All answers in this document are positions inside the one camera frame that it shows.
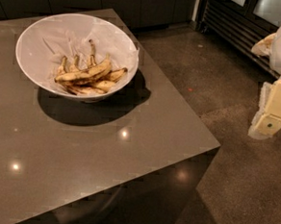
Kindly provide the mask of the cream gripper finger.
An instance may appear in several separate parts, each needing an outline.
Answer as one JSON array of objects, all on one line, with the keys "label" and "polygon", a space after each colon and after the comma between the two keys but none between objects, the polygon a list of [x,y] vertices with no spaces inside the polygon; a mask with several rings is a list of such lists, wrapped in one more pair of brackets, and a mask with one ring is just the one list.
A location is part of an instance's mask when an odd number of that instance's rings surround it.
[{"label": "cream gripper finger", "polygon": [[251,52],[256,56],[269,57],[272,54],[272,45],[275,39],[276,33],[264,37],[262,40],[259,40],[254,44],[254,46],[252,46]]},{"label": "cream gripper finger", "polygon": [[273,137],[281,130],[281,77],[274,83],[264,83],[248,135],[254,139]]}]

